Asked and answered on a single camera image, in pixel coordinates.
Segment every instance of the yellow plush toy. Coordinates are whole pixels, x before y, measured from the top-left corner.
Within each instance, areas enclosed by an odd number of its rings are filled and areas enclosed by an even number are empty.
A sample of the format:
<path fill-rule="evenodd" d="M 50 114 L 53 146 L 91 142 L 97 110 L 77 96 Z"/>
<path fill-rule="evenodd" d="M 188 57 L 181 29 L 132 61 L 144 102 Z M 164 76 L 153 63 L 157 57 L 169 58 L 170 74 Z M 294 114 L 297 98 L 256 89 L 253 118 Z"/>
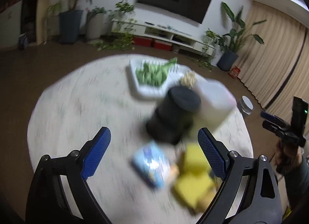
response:
<path fill-rule="evenodd" d="M 207 193 L 205 193 L 201 198 L 197 200 L 197 207 L 194 209 L 194 211 L 196 213 L 204 213 L 211 204 L 216 193 L 217 191 L 214 187 L 207 191 Z"/>
<path fill-rule="evenodd" d="M 200 145 L 198 143 L 188 144 L 187 151 L 183 158 L 183 172 L 198 174 L 205 171 L 209 173 L 211 171 L 211 166 L 200 148 Z"/>
<path fill-rule="evenodd" d="M 185 173 L 181 175 L 174 184 L 174 189 L 189 207 L 197 209 L 198 200 L 213 186 L 213 180 L 204 171 L 200 174 Z"/>

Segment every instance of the blue gripper pad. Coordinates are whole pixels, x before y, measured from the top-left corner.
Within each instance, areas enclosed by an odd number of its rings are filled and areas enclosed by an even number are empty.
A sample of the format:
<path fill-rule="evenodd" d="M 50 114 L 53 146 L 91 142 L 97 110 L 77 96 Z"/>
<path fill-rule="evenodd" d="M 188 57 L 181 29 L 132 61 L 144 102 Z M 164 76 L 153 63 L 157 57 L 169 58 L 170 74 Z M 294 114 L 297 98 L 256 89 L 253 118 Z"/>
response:
<path fill-rule="evenodd" d="M 105 127 L 84 159 L 83 169 L 81 172 L 81 176 L 84 178 L 84 180 L 87 180 L 88 177 L 91 177 L 95 174 L 95 170 L 97 169 L 110 142 L 111 131 Z"/>
<path fill-rule="evenodd" d="M 202 129 L 198 131 L 197 141 L 214 174 L 224 180 L 226 177 L 226 163 L 217 148 L 214 146 L 213 142 L 210 140 L 210 137 L 207 136 Z"/>

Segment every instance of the human hand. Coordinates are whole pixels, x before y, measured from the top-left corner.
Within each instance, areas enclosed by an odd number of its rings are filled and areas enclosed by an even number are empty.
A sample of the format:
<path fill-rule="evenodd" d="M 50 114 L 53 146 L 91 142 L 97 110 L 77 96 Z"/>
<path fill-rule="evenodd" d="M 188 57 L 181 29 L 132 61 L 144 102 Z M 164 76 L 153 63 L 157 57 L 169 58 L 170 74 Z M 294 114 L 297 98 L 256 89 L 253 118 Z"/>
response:
<path fill-rule="evenodd" d="M 290 172 L 302 163 L 301 148 L 299 146 L 295 147 L 291 144 L 286 144 L 282 146 L 282 143 L 279 140 L 275 148 L 275 165 L 281 165 L 284 154 L 292 161 L 292 164 L 286 168 L 286 172 Z"/>

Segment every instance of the clear plastic container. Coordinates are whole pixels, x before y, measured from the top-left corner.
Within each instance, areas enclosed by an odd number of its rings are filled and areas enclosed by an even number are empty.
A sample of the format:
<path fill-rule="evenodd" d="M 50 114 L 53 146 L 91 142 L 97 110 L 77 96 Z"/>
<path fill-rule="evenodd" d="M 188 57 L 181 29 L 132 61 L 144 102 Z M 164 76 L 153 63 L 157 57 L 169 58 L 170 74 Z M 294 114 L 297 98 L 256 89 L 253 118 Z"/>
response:
<path fill-rule="evenodd" d="M 214 131 L 237 106 L 231 92 L 217 80 L 198 78 L 192 90 L 201 100 L 201 108 L 194 119 L 195 133 L 202 127 Z"/>

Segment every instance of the blue package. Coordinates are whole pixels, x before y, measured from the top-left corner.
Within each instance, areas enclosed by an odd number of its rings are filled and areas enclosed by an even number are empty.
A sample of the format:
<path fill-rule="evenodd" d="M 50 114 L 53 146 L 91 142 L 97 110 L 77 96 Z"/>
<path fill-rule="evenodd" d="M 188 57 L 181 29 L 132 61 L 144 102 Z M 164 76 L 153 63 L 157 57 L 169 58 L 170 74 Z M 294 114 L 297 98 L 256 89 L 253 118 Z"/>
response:
<path fill-rule="evenodd" d="M 133 155 L 133 165 L 154 187 L 163 187 L 168 179 L 171 165 L 163 151 L 151 142 Z"/>

